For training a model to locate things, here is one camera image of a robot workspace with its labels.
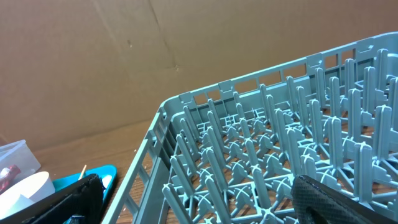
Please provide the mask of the wooden skewer stick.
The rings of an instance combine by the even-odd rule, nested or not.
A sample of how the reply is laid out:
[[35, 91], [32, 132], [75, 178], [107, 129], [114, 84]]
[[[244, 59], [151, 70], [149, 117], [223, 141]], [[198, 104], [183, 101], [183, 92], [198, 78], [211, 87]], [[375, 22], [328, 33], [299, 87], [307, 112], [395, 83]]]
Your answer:
[[81, 180], [85, 176], [86, 167], [87, 167], [87, 165], [85, 164], [83, 166], [83, 169], [82, 169], [82, 171], [80, 173], [80, 176], [79, 176], [78, 180]]

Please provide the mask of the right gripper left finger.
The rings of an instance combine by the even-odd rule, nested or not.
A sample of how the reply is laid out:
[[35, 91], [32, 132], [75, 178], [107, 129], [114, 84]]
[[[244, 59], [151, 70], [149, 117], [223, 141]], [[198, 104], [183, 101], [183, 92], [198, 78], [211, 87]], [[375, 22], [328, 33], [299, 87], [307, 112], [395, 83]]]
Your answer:
[[104, 187], [97, 174], [90, 174], [37, 203], [1, 220], [1, 223], [64, 223], [74, 215], [83, 223], [99, 223]]

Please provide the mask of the white plastic fork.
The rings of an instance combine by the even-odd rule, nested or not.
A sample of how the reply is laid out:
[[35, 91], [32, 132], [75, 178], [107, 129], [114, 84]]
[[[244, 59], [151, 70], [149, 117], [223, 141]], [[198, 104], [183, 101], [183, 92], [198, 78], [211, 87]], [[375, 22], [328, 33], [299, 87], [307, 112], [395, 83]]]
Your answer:
[[112, 175], [104, 175], [101, 178], [102, 184], [103, 184], [103, 188], [106, 190], [108, 189], [113, 181], [113, 176]]

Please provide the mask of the white paper cup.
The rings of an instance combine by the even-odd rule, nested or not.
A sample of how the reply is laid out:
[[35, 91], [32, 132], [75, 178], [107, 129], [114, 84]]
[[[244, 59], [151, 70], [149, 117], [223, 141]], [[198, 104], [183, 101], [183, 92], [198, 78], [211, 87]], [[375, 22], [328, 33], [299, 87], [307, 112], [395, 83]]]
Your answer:
[[11, 216], [55, 193], [48, 172], [32, 174], [1, 194], [1, 219]]

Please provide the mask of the red foil wrapper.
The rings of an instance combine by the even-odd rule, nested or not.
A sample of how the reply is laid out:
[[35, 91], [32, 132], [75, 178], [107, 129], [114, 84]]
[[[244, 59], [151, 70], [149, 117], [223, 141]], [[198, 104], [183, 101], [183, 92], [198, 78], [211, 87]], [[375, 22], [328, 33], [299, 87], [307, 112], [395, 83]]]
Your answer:
[[12, 181], [20, 173], [21, 170], [16, 165], [3, 168], [1, 171], [0, 194], [4, 193], [11, 186]]

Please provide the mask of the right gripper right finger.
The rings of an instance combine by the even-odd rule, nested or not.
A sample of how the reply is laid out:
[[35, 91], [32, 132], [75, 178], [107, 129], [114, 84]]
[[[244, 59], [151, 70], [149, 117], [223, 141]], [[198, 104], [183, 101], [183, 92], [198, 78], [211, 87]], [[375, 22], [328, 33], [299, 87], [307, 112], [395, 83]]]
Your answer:
[[397, 223], [307, 175], [295, 177], [291, 194], [300, 224]]

